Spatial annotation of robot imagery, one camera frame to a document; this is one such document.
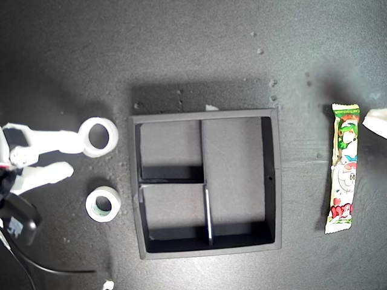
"masking tape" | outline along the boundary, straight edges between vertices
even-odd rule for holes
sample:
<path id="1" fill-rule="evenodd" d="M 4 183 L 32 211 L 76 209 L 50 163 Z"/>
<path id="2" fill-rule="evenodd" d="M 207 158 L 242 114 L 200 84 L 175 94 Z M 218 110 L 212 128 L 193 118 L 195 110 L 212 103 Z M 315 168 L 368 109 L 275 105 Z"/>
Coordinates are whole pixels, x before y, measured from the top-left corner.
<path id="1" fill-rule="evenodd" d="M 97 198 L 103 196 L 111 204 L 111 210 L 101 210 L 97 205 Z M 121 207 L 119 194 L 111 187 L 101 186 L 96 188 L 86 198 L 86 211 L 89 216 L 97 222 L 109 222 L 115 218 Z"/>
<path id="2" fill-rule="evenodd" d="M 108 131 L 108 134 L 109 134 L 108 144 L 103 149 L 95 148 L 91 144 L 90 138 L 89 138 L 89 133 L 91 128 L 93 128 L 93 126 L 97 124 L 105 127 L 106 131 Z M 83 139 L 83 143 L 85 145 L 83 153 L 86 156 L 89 156 L 91 158 L 101 157 L 109 153 L 116 147 L 117 143 L 119 142 L 119 131 L 117 127 L 112 121 L 105 118 L 94 117 L 94 118 L 87 119 L 86 121 L 83 122 L 82 125 L 80 125 L 78 134 Z"/>

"white tape roll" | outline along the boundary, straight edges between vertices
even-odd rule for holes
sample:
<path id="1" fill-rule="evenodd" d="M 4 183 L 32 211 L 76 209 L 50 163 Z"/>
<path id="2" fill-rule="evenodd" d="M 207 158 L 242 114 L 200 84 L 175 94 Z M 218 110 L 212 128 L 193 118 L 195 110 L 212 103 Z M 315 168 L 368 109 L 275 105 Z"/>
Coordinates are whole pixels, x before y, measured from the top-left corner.
<path id="1" fill-rule="evenodd" d="M 108 199 L 111 204 L 111 210 L 101 210 L 97 206 L 97 198 L 103 196 Z M 119 194 L 111 187 L 101 186 L 96 188 L 89 194 L 86 199 L 86 211 L 89 216 L 97 222 L 109 222 L 119 213 L 121 207 L 121 199 Z"/>
<path id="2" fill-rule="evenodd" d="M 105 129 L 108 131 L 108 134 L 109 134 L 108 144 L 103 149 L 95 148 L 91 144 L 90 138 L 89 138 L 89 133 L 91 128 L 93 128 L 93 126 L 97 124 L 105 127 Z M 117 127 L 112 121 L 105 118 L 94 117 L 94 118 L 87 119 L 86 121 L 83 122 L 82 125 L 80 125 L 78 134 L 83 139 L 83 143 L 85 145 L 83 153 L 86 156 L 89 156 L 91 158 L 101 157 L 109 153 L 116 147 L 117 143 L 119 142 L 119 131 Z"/>

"black table surface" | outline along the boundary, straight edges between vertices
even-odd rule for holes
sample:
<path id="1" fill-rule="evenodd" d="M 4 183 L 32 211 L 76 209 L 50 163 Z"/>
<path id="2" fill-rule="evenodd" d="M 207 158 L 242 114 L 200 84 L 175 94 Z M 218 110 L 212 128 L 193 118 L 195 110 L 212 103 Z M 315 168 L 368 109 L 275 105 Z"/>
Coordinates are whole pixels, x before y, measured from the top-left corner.
<path id="1" fill-rule="evenodd" d="M 362 115 L 387 106 L 386 1 L 2 1 L 0 123 L 77 131 L 101 116 L 120 132 L 98 159 L 41 156 L 40 165 L 68 161 L 75 172 L 24 193 L 44 219 L 24 251 L 53 268 L 99 272 L 32 269 L 38 289 L 101 289 L 104 279 L 115 289 L 387 289 L 387 140 L 363 126 L 353 226 L 324 235 L 333 102 L 358 103 Z M 282 249 L 140 260 L 128 117 L 206 104 L 278 108 Z M 99 224 L 84 203 L 105 184 L 122 208 Z M 4 247 L 0 256 L 0 288 L 28 289 Z"/>

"black tray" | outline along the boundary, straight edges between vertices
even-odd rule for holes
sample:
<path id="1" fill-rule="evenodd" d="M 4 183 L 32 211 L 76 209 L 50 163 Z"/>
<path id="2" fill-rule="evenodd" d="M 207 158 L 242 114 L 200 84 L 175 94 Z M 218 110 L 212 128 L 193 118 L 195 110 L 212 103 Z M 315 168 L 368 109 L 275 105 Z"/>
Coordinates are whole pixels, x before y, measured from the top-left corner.
<path id="1" fill-rule="evenodd" d="M 281 248 L 275 109 L 133 116 L 130 128 L 142 259 Z"/>

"candy wrapper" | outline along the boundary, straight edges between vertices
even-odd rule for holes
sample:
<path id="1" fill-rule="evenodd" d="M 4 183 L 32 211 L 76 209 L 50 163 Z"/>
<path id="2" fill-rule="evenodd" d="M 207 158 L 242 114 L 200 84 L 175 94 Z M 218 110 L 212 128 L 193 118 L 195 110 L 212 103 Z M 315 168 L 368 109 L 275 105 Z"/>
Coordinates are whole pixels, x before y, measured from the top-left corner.
<path id="1" fill-rule="evenodd" d="M 325 233 L 349 229 L 352 225 L 352 202 L 356 181 L 358 105 L 333 104 L 335 116 L 331 207 Z"/>

